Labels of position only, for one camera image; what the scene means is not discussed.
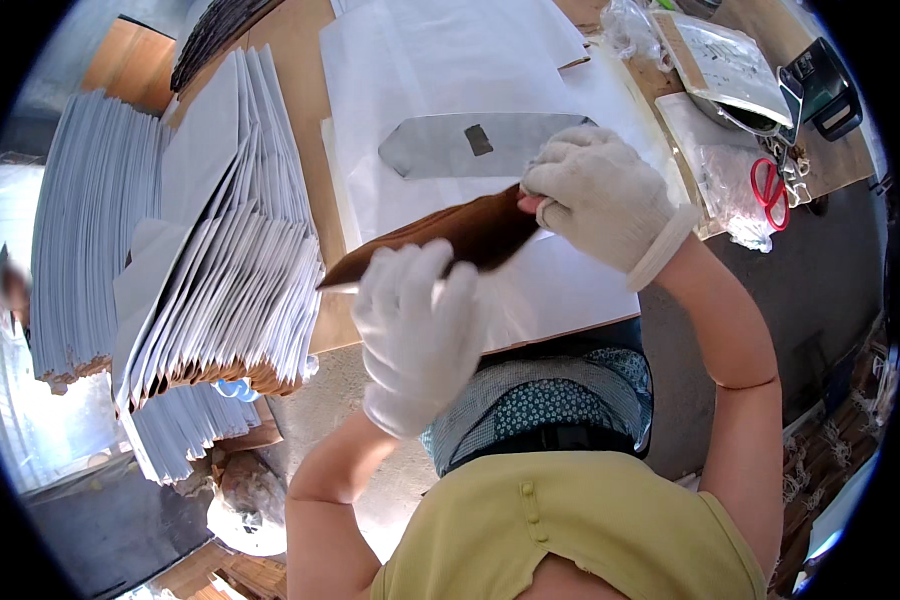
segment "gloved hand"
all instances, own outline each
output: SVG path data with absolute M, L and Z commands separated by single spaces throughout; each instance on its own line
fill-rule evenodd
M 660 173 L 603 127 L 554 135 L 521 187 L 545 197 L 536 207 L 541 228 L 626 273 L 633 292 L 653 281 L 700 219 L 695 206 L 674 206 Z
M 476 296 L 477 269 L 454 265 L 446 240 L 377 249 L 360 280 L 353 322 L 363 339 L 363 412 L 389 435 L 409 439 L 456 401 L 477 369 L 489 311 Z

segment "plastic bag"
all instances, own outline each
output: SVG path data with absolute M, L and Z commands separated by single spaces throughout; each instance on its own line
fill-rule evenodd
M 747 146 L 700 146 L 698 150 L 704 176 L 702 191 L 710 216 L 730 234 L 731 242 L 768 253 L 774 247 L 770 240 L 774 228 L 754 196 L 750 174 L 758 159 L 773 158 Z M 789 200 L 786 194 L 784 191 L 784 197 L 770 210 L 777 223 L 783 221 Z
M 664 73 L 674 68 L 670 54 L 660 46 L 647 9 L 652 3 L 645 0 L 611 0 L 600 11 L 603 41 L 610 54 L 617 59 L 639 55 L 652 60 Z
M 207 509 L 207 529 L 251 556 L 287 551 L 280 481 L 251 452 L 234 452 Z

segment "scissors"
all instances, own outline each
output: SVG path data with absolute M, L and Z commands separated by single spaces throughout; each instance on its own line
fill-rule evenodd
M 762 190 L 756 181 L 756 172 L 761 164 L 767 165 L 767 178 L 764 180 Z M 790 223 L 790 204 L 787 201 L 786 181 L 783 178 L 783 174 L 778 171 L 777 165 L 771 162 L 769 158 L 757 158 L 753 162 L 753 166 L 750 167 L 750 186 L 753 188 L 753 197 L 760 203 L 764 214 L 767 215 L 769 226 L 775 232 L 782 232 L 787 229 L 787 224 Z M 781 197 L 783 198 L 783 221 L 777 223 L 774 221 L 774 217 L 771 216 L 770 211 L 780 202 Z

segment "wooden table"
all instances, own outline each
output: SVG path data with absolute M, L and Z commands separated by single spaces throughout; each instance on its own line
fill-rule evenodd
M 600 10 L 606 0 L 554 0 L 564 14 L 585 34 L 600 30 Z M 273 0 L 238 32 L 235 41 L 197 73 L 179 94 L 180 106 L 170 118 L 170 126 L 180 124 L 187 107 L 213 77 L 224 57 L 237 46 L 244 50 L 270 45 L 277 76 L 287 105 L 290 125 L 296 137 L 300 163 L 306 181 L 313 222 L 320 238 L 320 250 L 327 267 L 346 254 L 344 233 L 327 165 L 321 121 L 330 116 L 330 101 L 324 79 L 319 32 L 334 20 L 329 0 Z M 802 27 L 780 5 L 780 0 L 723 0 L 713 19 L 740 29 L 754 38 L 771 67 L 790 63 L 813 42 Z M 660 73 L 651 63 L 630 60 L 627 69 L 647 100 L 671 146 L 676 146 L 654 101 L 660 96 L 684 91 L 676 73 Z M 811 174 L 805 177 L 812 196 L 862 180 L 874 167 L 859 131 L 829 143 L 815 131 L 804 131 L 798 143 L 805 146 Z M 691 199 L 703 202 L 689 166 L 681 155 L 677 165 Z M 324 294 L 310 342 L 310 353 L 319 354 L 360 342 L 350 318 L 351 294 Z

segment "stack of paper bags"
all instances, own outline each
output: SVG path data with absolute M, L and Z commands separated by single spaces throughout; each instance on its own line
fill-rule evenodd
M 134 227 L 159 214 L 169 140 L 158 119 L 103 90 L 67 102 L 49 148 L 30 258 L 33 368 L 52 387 L 110 366 L 112 282 L 127 263 Z
M 216 440 L 246 435 L 260 426 L 252 403 L 223 397 L 209 383 L 173 388 L 144 410 L 120 413 L 120 422 L 146 479 L 169 484 L 193 472 Z
M 178 385 L 300 385 L 323 277 L 300 156 L 269 46 L 228 54 L 163 155 L 161 220 L 114 283 L 115 401 Z

